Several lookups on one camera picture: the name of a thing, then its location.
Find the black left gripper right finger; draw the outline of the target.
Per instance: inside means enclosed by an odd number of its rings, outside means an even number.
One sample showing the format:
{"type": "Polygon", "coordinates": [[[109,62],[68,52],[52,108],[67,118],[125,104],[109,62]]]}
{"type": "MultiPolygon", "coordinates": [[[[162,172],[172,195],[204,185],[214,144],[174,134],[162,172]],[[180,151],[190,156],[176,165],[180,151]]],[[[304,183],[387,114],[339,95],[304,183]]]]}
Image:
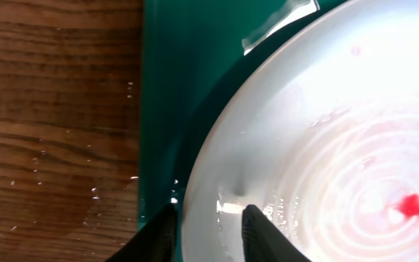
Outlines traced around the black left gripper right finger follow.
{"type": "Polygon", "coordinates": [[[246,262],[310,262],[256,205],[242,212],[242,241],[246,262]]]}

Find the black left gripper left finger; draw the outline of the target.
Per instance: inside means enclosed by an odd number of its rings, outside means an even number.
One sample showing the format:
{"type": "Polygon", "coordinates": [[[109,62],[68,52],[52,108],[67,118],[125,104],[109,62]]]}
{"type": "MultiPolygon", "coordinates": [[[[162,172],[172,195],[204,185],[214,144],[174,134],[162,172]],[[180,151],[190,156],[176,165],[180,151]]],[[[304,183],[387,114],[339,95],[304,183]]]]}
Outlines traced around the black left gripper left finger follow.
{"type": "Polygon", "coordinates": [[[167,203],[106,262],[173,262],[176,239],[177,210],[167,203]]]}

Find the light blue plate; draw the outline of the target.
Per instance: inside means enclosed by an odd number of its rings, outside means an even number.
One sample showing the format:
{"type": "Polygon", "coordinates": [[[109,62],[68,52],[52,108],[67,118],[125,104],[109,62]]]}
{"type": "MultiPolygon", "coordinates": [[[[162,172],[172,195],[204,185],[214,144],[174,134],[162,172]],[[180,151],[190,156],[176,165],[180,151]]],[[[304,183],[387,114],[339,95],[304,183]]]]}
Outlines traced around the light blue plate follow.
{"type": "Polygon", "coordinates": [[[184,261],[242,261],[257,206],[311,261],[419,261],[419,0],[346,1],[218,117],[183,204],[184,261]]]}

